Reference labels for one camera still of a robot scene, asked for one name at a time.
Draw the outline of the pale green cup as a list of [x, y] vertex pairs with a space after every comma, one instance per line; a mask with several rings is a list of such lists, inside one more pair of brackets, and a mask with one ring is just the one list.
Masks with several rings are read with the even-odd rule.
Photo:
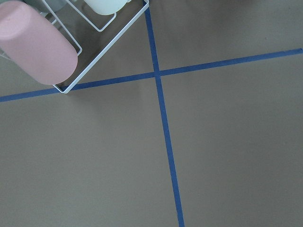
[[121, 10], [128, 0], [84, 0], [85, 3], [97, 14], [111, 15]]

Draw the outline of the pink plastic cup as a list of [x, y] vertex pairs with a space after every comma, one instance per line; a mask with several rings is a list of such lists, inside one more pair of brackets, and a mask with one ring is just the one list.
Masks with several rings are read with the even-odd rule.
[[0, 5], [0, 48], [45, 85], [64, 82], [78, 64], [71, 43], [46, 18], [18, 0]]

